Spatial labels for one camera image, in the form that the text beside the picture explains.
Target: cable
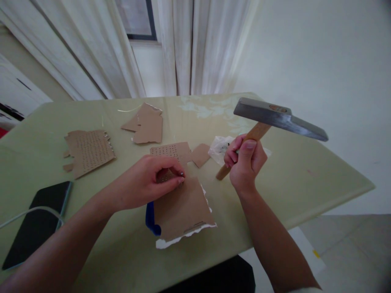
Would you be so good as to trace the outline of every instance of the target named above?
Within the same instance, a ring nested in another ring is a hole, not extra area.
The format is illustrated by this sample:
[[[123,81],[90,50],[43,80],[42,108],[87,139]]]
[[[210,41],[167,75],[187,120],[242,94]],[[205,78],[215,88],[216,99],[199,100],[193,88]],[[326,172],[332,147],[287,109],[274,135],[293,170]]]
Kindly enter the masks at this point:
[[[31,208],[31,209],[29,209],[27,211],[24,211],[23,213],[17,215],[16,217],[13,217],[11,220],[8,220],[7,222],[1,224],[0,225],[0,229],[4,228],[9,223],[12,223],[13,221],[19,219],[21,216],[24,216],[25,214],[28,214],[29,212],[32,212],[32,211],[35,211],[35,210],[45,210],[45,211],[51,212],[53,215],[55,215],[60,220],[60,222],[61,222],[60,226],[62,226],[64,224],[64,219],[62,218],[62,216],[56,210],[54,210],[54,209],[52,209],[50,207],[39,206],[39,207]]]

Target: wooden hammer handle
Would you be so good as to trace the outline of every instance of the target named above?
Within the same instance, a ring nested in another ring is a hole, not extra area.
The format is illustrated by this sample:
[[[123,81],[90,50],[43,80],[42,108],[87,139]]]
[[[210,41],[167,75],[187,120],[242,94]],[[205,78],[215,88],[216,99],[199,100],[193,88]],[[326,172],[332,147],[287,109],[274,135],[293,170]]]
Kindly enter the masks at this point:
[[[251,129],[250,132],[247,133],[246,137],[243,139],[243,142],[245,142],[246,140],[249,140],[249,139],[252,139],[255,141],[260,140],[266,134],[266,132],[268,132],[269,128],[270,128],[270,125],[258,122],[253,127],[253,129]],[[223,167],[221,167],[220,171],[217,173],[216,178],[218,180],[223,180],[224,177],[226,177],[229,174],[229,171],[231,171],[231,168],[224,165]]]

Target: phone screen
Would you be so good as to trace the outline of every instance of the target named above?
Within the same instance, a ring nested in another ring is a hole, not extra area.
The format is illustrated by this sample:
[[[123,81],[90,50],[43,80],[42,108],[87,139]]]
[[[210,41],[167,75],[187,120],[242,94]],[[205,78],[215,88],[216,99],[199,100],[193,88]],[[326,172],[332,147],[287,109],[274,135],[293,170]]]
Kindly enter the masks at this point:
[[[34,196],[31,208],[47,206],[64,214],[72,182],[43,188]],[[46,210],[35,210],[24,217],[22,225],[4,261],[3,270],[23,263],[60,227],[59,219]]]

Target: window frame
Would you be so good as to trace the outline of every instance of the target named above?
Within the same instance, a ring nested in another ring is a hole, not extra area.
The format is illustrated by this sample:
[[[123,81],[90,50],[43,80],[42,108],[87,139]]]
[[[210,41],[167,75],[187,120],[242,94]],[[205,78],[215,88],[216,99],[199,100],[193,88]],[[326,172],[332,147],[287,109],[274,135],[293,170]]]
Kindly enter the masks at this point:
[[[155,19],[154,19],[154,12],[152,8],[152,2],[151,0],[145,0],[145,3],[147,4],[148,20],[149,20],[149,26],[151,28],[152,35],[126,34],[129,41],[132,40],[157,41],[158,40],[156,36]]]

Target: floor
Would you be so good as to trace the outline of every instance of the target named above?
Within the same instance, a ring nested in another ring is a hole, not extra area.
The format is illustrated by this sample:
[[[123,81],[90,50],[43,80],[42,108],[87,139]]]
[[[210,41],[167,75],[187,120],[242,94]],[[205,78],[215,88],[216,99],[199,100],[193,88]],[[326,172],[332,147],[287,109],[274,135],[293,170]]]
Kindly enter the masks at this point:
[[[391,215],[320,216],[289,231],[325,292],[391,292]],[[273,292],[254,249],[256,292]]]

